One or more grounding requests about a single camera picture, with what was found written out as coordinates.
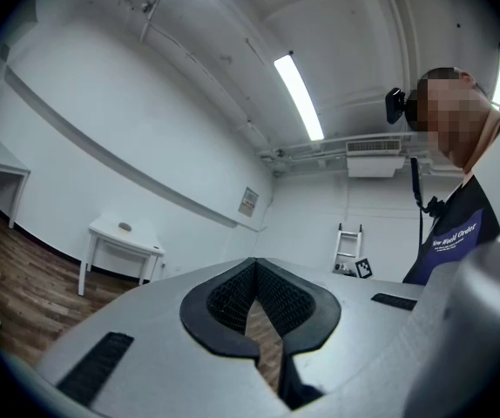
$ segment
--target small object on table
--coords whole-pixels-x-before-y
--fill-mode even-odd
[[[355,271],[350,269],[346,264],[339,264],[337,263],[335,265],[334,273],[336,274],[341,274],[341,275],[346,275],[348,277],[356,277]]]
[[[129,226],[131,230],[125,230],[122,225]],[[146,278],[151,281],[155,280],[155,266],[159,257],[165,255],[165,250],[159,243],[149,221],[139,221],[131,227],[124,222],[118,222],[112,215],[103,215],[93,221],[88,228],[84,258],[79,268],[78,294],[80,296],[84,295],[85,273],[91,270],[93,254],[99,240],[145,257],[138,285],[144,283]]]
[[[132,227],[128,223],[125,223],[124,221],[118,223],[118,227],[120,229],[124,229],[127,232],[130,232],[132,230]]]

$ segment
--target step ladder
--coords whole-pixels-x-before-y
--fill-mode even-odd
[[[354,254],[342,253],[340,251],[341,240],[343,238],[356,239],[356,247],[355,247]],[[361,256],[361,243],[362,243],[362,225],[360,226],[358,233],[350,233],[348,231],[343,231],[343,226],[340,223],[339,224],[339,231],[337,231],[337,242],[335,244],[334,260],[333,260],[333,263],[331,265],[330,271],[333,271],[335,269],[335,265],[337,265],[337,258],[339,258],[339,257],[348,257],[349,259],[353,259],[353,260],[360,258],[360,256]]]

